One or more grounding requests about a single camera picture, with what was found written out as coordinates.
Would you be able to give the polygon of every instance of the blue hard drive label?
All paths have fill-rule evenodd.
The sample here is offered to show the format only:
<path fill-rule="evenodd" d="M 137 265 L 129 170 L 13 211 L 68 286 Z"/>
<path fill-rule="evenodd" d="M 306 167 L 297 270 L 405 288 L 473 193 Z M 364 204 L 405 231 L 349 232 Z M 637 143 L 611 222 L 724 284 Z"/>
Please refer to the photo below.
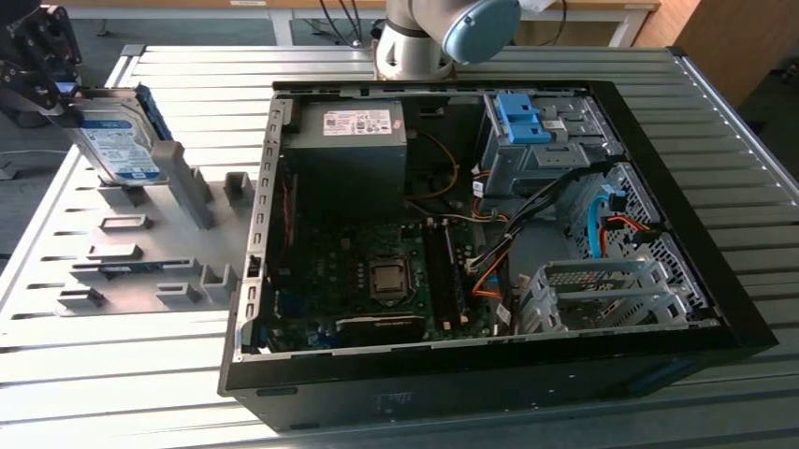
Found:
<path fill-rule="evenodd" d="M 152 163 L 149 151 L 136 141 L 133 125 L 125 120 L 85 120 L 81 133 L 106 170 L 132 181 L 154 180 L 161 171 Z"/>

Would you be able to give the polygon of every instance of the blue drive bay latch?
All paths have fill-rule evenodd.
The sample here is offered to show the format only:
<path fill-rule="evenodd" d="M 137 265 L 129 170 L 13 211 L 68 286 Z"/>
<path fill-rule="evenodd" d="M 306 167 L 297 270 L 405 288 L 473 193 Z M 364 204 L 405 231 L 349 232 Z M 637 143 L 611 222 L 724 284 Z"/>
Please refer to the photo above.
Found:
<path fill-rule="evenodd" d="M 537 120 L 540 110 L 526 94 L 497 94 L 498 118 L 508 127 L 510 143 L 549 143 L 552 135 Z"/>

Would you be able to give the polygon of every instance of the metal bracket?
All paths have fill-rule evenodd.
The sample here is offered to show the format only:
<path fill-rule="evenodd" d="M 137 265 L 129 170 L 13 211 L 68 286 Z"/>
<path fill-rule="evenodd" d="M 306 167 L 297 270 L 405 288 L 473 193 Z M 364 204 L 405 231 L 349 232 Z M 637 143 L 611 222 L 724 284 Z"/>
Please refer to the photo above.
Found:
<path fill-rule="evenodd" d="M 197 228 L 213 227 L 213 214 L 205 205 L 208 184 L 185 163 L 184 146 L 174 141 L 157 142 L 152 148 L 152 162 L 166 174 L 169 192 Z"/>
<path fill-rule="evenodd" d="M 162 282 L 156 288 L 154 296 L 166 306 L 185 306 L 200 300 L 200 293 L 188 282 Z"/>
<path fill-rule="evenodd" d="M 102 306 L 105 297 L 90 287 L 77 287 L 61 290 L 56 301 L 68 309 L 96 308 Z"/>
<path fill-rule="evenodd" d="M 202 268 L 202 275 L 200 277 L 200 288 L 208 295 L 213 302 L 229 303 L 230 295 L 236 292 L 236 286 L 238 285 L 238 276 L 229 265 L 224 266 L 224 274 L 220 278 L 210 269 L 210 266 L 205 265 Z"/>
<path fill-rule="evenodd" d="M 0 161 L 0 181 L 9 181 L 14 176 L 16 167 L 13 166 L 13 162 Z"/>
<path fill-rule="evenodd" d="M 252 203 L 254 190 L 245 171 L 230 171 L 224 175 L 224 196 L 230 206 L 238 201 Z"/>
<path fill-rule="evenodd" d="M 146 203 L 146 192 L 141 187 L 102 185 L 96 191 L 112 209 L 134 208 Z"/>

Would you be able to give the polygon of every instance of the power supply label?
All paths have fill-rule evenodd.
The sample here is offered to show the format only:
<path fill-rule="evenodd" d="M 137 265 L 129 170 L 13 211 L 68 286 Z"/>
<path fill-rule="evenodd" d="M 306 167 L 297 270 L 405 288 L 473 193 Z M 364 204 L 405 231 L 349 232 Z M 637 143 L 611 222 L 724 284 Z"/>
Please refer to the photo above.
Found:
<path fill-rule="evenodd" d="M 321 133 L 325 136 L 369 136 L 390 134 L 388 109 L 329 110 L 324 113 Z"/>

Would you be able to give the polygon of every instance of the blue latch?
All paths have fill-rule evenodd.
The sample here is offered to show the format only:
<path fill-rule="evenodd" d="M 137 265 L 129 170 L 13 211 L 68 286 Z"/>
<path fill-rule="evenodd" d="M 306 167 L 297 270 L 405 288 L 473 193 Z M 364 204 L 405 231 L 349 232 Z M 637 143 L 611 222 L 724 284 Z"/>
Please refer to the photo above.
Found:
<path fill-rule="evenodd" d="M 77 83 L 74 81 L 62 81 L 56 82 L 54 87 L 58 88 L 58 93 L 61 95 L 70 96 L 77 92 Z"/>
<path fill-rule="evenodd" d="M 510 143 L 549 143 L 552 135 L 537 121 L 537 110 L 526 94 L 497 94 L 497 111 L 508 127 Z"/>

